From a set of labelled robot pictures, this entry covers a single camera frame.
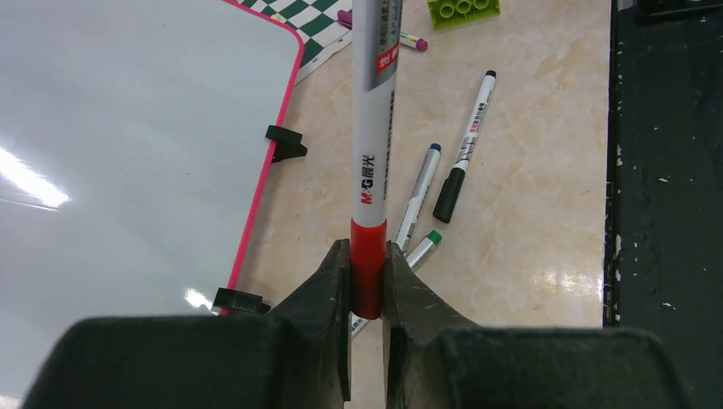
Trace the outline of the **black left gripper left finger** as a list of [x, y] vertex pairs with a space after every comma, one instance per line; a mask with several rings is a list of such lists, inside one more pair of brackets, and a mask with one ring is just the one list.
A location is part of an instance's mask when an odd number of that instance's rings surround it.
[[341, 408], [350, 243], [265, 314], [101, 317], [57, 341], [25, 408]]

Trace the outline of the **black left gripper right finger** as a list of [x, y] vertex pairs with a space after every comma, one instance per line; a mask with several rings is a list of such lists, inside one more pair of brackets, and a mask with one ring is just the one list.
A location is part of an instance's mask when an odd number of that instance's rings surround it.
[[387, 407], [691, 407], [671, 358], [650, 333], [484, 327], [417, 277], [396, 244], [387, 251]]

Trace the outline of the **pink-framed whiteboard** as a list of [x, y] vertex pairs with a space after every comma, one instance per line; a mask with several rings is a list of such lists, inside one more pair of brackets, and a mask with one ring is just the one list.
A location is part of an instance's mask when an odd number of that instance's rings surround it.
[[99, 316], [212, 316], [303, 43], [231, 1], [1, 4], [1, 405]]

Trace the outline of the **red marker pen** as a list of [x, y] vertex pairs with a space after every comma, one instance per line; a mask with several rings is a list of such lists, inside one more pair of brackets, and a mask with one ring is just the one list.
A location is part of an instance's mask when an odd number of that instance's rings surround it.
[[351, 310], [366, 320], [376, 320], [383, 307], [387, 189], [402, 8], [401, 1], [352, 3]]

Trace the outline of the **blue-capped marker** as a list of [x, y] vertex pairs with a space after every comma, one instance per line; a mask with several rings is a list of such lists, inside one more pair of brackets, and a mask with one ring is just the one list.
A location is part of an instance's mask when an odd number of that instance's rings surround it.
[[441, 158], [442, 147], [438, 143], [432, 143], [425, 154], [423, 164], [420, 168], [413, 191], [408, 200], [407, 208], [403, 214], [400, 227], [394, 242], [400, 247], [405, 257], [409, 254], [409, 245], [416, 228], [419, 214], [423, 207], [429, 187], [437, 171]]

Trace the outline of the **green-capped marker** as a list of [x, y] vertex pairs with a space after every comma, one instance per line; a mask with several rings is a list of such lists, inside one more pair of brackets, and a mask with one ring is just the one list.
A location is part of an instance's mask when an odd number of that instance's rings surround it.
[[416, 272], [441, 242], [442, 235], [437, 230], [431, 230], [406, 256], [411, 270]]

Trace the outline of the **black-capped marker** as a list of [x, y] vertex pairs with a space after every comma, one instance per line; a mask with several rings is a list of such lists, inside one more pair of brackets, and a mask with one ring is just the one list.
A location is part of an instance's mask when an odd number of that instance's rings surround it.
[[433, 216], [440, 222], [450, 223], [454, 214], [458, 197], [471, 162], [477, 138], [479, 137], [489, 103], [495, 89], [497, 73], [494, 70], [485, 72], [477, 98], [467, 121], [466, 132], [462, 137], [460, 148], [457, 151], [454, 165], [442, 184], [437, 197]]

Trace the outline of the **green white chessboard mat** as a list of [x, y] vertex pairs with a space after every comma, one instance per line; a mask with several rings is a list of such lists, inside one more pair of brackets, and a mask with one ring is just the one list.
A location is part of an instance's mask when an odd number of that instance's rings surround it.
[[296, 83], [351, 43], [351, 29], [338, 23], [338, 12], [350, 11], [351, 0], [244, 0], [235, 3], [296, 31], [304, 43]]

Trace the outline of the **lime green toy brick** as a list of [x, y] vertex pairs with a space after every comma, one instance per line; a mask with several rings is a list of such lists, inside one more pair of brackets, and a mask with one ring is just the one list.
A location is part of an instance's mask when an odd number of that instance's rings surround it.
[[449, 29], [500, 15], [499, 0], [429, 0], [435, 30]]

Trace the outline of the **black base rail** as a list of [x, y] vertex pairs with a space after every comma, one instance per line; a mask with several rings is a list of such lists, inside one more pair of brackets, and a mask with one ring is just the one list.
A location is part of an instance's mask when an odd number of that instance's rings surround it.
[[656, 334], [721, 407], [721, 3], [613, 2], [605, 212], [604, 324]]

